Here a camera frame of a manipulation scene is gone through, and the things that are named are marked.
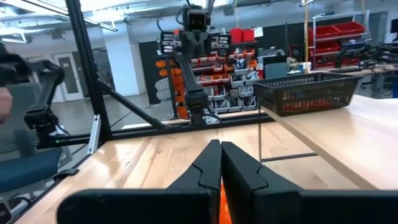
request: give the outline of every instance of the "door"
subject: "door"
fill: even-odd
[[[28,62],[37,62],[40,60],[45,60],[45,58],[43,56],[38,56],[38,57],[29,57],[29,58],[26,58],[26,60]],[[40,78],[37,76],[37,73],[35,73],[35,72],[32,74],[31,77],[29,77],[29,80],[31,83],[33,83],[33,82],[36,82],[39,84],[41,83]]]
[[[80,80],[72,53],[54,55],[55,63],[65,71],[61,89],[66,101],[83,99]]]

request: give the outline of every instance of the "red storage bin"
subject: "red storage bin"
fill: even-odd
[[[254,30],[242,30],[242,40],[243,42],[254,42]]]
[[[357,22],[345,22],[333,26],[340,30],[340,35],[355,35],[365,32],[365,27]]]
[[[309,38],[312,40],[313,39],[312,28],[308,29],[308,35],[309,35]],[[323,38],[330,38],[330,37],[338,37],[339,35],[340,35],[340,30],[334,26],[320,26],[320,27],[317,27],[317,34],[315,37],[317,39],[323,39]]]
[[[242,42],[242,30],[241,30],[241,28],[231,29],[229,34],[231,34],[231,43],[238,44],[238,43]]]
[[[336,42],[323,42],[319,43],[316,46],[315,54],[327,54],[332,52],[339,52],[341,50],[341,46]]]

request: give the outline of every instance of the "mesh basket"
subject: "mesh basket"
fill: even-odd
[[[311,73],[261,80],[254,84],[259,104],[279,116],[348,106],[362,76]]]

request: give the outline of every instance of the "chair backrest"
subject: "chair backrest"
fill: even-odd
[[[0,124],[0,154],[19,151],[21,157],[35,152],[35,131],[25,124],[24,116],[27,109],[38,99],[41,86],[38,83],[20,83],[8,85],[12,95],[10,117]]]

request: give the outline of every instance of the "wooden table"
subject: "wooden table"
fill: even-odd
[[[264,123],[261,128],[264,157],[312,152],[276,122]],[[55,224],[55,213],[60,202],[67,195],[83,189],[166,188],[212,139],[232,141],[258,159],[257,130],[257,125],[252,124],[109,141],[79,167],[79,174],[67,177],[16,223]],[[318,156],[267,162],[266,166],[306,189],[358,188]]]
[[[398,100],[354,96],[342,109],[267,114],[362,189],[398,189]]]

